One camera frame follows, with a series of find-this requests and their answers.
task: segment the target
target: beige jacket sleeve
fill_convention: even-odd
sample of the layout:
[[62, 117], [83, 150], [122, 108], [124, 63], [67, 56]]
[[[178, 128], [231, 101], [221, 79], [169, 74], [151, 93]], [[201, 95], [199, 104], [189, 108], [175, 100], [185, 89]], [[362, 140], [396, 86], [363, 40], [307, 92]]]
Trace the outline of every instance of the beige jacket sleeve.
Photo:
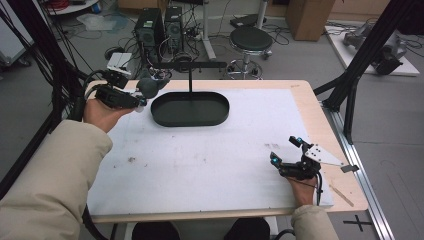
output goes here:
[[296, 240], [336, 240], [336, 231], [325, 210], [305, 205], [296, 209], [291, 220]]
[[112, 141], [63, 121], [0, 202], [0, 239], [78, 239], [87, 194]]

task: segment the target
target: stool seat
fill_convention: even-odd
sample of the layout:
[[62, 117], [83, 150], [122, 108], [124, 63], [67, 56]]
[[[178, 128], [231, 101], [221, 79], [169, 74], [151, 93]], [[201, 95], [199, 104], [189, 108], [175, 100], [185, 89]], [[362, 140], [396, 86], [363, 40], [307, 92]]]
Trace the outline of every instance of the stool seat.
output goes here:
[[273, 43], [272, 37], [255, 27], [239, 27], [231, 32], [230, 41], [244, 51], [262, 52], [269, 49]]

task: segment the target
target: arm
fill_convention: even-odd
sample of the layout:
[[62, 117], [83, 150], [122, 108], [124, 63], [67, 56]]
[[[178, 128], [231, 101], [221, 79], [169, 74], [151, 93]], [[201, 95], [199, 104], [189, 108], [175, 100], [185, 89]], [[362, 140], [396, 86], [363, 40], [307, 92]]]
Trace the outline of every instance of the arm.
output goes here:
[[325, 210], [313, 206], [313, 196], [317, 183], [316, 178], [297, 181], [287, 178], [292, 186], [297, 209], [294, 211], [291, 224], [298, 240], [336, 240], [336, 231]]
[[0, 239], [78, 239], [88, 190], [112, 147], [106, 132], [130, 111], [89, 100], [86, 123], [63, 121], [0, 202]]

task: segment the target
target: chrome stool base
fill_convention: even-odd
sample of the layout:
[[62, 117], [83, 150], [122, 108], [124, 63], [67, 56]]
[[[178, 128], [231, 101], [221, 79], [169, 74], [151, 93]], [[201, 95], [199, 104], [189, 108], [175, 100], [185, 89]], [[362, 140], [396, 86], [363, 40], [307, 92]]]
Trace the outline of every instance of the chrome stool base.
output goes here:
[[262, 80], [262, 67], [254, 61], [246, 64], [243, 59], [233, 60], [226, 70], [232, 80]]

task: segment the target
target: black tray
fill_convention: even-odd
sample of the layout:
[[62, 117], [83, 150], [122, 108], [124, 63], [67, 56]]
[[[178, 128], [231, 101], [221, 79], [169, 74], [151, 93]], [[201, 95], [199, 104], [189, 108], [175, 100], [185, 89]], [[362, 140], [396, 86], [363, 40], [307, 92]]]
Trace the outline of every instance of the black tray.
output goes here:
[[170, 92], [156, 98], [150, 110], [165, 127], [215, 126], [227, 119], [230, 103], [216, 92]]

